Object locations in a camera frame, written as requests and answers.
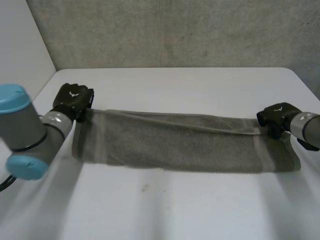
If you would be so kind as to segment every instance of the black cable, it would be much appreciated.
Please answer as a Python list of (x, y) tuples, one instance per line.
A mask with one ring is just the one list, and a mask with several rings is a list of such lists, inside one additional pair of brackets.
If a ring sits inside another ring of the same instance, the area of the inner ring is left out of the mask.
[(0, 192), (8, 188), (11, 184), (13, 184), (16, 179), (17, 179), (16, 177), (10, 175), (6, 180), (4, 180), (0, 184)]

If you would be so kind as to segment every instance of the gray cylinder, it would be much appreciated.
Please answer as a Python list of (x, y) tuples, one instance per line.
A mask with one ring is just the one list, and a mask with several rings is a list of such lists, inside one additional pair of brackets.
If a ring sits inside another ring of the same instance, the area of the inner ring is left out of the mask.
[(43, 141), (46, 128), (19, 85), (0, 85), (0, 137), (14, 152)]

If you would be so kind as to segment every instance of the light blue cap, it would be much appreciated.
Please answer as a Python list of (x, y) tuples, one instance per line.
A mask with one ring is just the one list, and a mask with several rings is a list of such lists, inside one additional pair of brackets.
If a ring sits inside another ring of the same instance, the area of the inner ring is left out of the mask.
[(38, 158), (26, 155), (11, 155), (5, 166), (14, 177), (24, 180), (40, 179), (49, 168)]
[(20, 111), (30, 103), (30, 97), (22, 86), (17, 84), (0, 85), (0, 114)]

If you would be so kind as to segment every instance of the towel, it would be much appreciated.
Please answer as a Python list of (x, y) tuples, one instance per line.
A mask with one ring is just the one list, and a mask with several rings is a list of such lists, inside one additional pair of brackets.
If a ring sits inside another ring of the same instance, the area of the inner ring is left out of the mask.
[(175, 171), (262, 173), (301, 168), (290, 134), (272, 139), (256, 119), (88, 109), (77, 122), (80, 161)]

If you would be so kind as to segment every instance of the gray wall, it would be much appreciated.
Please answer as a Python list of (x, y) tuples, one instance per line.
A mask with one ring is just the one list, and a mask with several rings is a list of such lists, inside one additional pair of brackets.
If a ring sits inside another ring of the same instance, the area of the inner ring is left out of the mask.
[(286, 67), (320, 97), (319, 0), (27, 3), (57, 70)]

